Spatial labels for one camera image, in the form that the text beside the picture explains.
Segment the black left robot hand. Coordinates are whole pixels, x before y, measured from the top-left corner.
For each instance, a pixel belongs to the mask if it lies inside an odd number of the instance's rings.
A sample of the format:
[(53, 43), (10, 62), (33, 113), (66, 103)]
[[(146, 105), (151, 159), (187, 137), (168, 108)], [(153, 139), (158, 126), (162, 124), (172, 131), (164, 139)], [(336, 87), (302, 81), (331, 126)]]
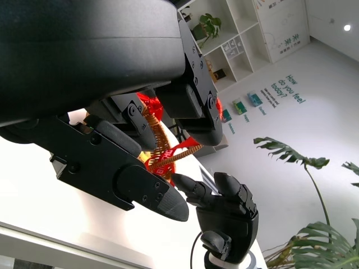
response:
[(96, 112), (68, 117), (146, 87), (195, 141), (221, 141), (217, 91), (172, 2), (1, 2), (1, 136), (49, 151), (58, 180), (85, 193), (186, 221), (186, 201), (147, 171), (136, 141)]

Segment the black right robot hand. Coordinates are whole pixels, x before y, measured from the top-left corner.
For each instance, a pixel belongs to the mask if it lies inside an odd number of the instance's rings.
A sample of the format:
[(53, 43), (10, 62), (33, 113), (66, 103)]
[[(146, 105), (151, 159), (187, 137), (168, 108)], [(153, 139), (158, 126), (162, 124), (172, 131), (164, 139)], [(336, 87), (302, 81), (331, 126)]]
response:
[(224, 172), (214, 173), (218, 195), (204, 182), (182, 174), (173, 174), (172, 180), (196, 207), (205, 268), (239, 268), (259, 226), (259, 212), (248, 187)]

